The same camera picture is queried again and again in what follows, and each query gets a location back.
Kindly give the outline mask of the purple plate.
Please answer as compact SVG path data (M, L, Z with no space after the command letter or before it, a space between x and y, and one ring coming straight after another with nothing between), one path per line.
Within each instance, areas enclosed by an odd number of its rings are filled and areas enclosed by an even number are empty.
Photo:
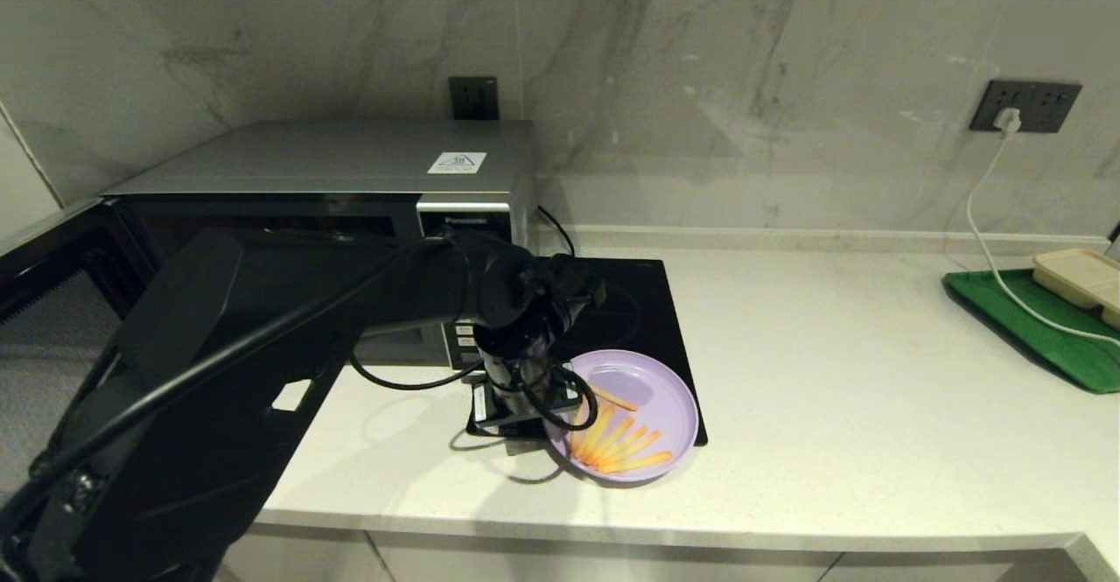
M594 464L585 464L584 461L571 454L569 436L573 431L560 431L545 424L549 445L564 464L604 482L643 485L669 475L696 450L696 445L700 441L700 410L697 407L696 398L687 394L683 382L672 377L671 370L665 364L648 358L646 355L626 350L592 351L576 356L571 363L576 374L580 375L584 382L587 382L591 392L592 387L599 387L620 398L631 400L640 406L640 410L633 413L613 406L615 411L613 412L612 428L624 417L633 417L633 425L627 434L620 438L619 442L635 433L640 428L661 431L657 441L648 444L647 449L632 458L665 451L672 452L675 458L668 463L651 467L651 469L605 475ZM609 403L607 400L598 398L595 394L592 394L592 398L596 398L598 409Z

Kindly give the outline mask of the black induction cooktop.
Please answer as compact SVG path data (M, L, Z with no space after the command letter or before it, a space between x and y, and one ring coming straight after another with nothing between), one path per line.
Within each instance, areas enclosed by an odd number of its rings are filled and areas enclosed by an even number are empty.
M688 360L668 270L652 259L569 259L577 271L599 276L605 288L601 306L585 307L572 328L548 349L557 362L599 350L640 353L665 364L672 377L696 398L696 381Z

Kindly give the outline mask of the beige base cabinet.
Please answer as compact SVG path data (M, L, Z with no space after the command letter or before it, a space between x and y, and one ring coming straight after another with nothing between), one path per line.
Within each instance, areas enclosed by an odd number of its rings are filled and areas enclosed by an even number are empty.
M1063 550L700 550L256 526L213 582L1089 582Z

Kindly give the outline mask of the green plastic tray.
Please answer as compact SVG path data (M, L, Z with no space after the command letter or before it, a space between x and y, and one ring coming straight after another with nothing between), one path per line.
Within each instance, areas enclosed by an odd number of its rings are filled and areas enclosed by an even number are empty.
M1120 341L1116 328L1037 284L1030 270L1004 270L1000 276L1017 298L1053 322ZM1120 347L1116 344L1044 326L1005 295L990 271L949 272L941 278L941 287L949 299L999 335L1004 342L1011 344L1012 349L1029 362L1092 394L1120 392Z

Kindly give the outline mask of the beige lunch container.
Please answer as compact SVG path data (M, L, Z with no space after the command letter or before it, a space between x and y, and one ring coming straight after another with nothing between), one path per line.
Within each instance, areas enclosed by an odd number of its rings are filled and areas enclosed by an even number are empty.
M1088 248L1064 248L1032 257L1032 278L1072 306L1095 312L1120 331L1120 262Z

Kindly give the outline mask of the small black wall outlet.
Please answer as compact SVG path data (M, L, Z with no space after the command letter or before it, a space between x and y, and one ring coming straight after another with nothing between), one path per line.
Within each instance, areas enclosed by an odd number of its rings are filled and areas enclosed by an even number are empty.
M452 76L448 79L452 120L497 121L500 79L493 76Z

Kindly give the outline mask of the wide black wall outlet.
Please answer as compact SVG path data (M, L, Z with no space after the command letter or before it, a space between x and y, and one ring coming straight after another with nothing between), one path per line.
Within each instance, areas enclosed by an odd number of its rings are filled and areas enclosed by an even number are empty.
M998 116L1012 109L1018 111L1020 134L1056 134L1081 91L1077 82L991 79L969 121L969 131L1000 131Z

